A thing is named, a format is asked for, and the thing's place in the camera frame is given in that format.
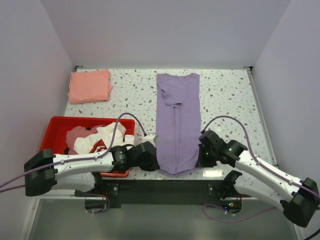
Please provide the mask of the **purple t shirt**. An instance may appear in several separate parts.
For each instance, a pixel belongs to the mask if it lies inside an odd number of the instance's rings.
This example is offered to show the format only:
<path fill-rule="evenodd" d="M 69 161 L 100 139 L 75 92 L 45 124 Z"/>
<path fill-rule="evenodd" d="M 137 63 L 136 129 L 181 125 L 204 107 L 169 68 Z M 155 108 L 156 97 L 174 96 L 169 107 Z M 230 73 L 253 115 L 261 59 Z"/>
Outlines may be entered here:
<path fill-rule="evenodd" d="M 196 167 L 201 135 L 200 76 L 156 76 L 156 158 L 160 169 L 180 175 Z"/>

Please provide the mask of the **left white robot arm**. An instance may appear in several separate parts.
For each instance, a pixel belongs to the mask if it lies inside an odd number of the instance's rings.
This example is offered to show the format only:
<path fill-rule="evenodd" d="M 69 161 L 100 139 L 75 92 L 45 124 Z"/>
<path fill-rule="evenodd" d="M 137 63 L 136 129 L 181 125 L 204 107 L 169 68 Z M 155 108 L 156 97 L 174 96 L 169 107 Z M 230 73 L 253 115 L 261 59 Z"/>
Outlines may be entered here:
<path fill-rule="evenodd" d="M 156 152 L 156 147 L 149 141 L 79 155 L 53 154 L 47 148 L 24 164 L 25 194 L 35 197 L 53 189 L 66 189 L 99 196 L 104 184 L 94 177 L 94 173 L 125 172 L 133 167 L 156 171 L 159 169 Z"/>

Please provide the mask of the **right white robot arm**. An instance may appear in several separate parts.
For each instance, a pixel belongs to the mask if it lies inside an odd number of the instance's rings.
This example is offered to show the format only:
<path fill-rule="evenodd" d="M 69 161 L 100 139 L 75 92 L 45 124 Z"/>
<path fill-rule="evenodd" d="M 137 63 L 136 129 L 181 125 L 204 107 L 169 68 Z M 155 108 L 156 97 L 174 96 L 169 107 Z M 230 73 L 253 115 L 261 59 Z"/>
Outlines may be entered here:
<path fill-rule="evenodd" d="M 252 154 L 236 140 L 225 142 L 214 131 L 203 131 L 199 137 L 199 165 L 229 165 L 232 170 L 216 187 L 221 199 L 250 196 L 282 211 L 293 224 L 305 228 L 320 206 L 317 183 L 307 177 L 290 175 Z"/>

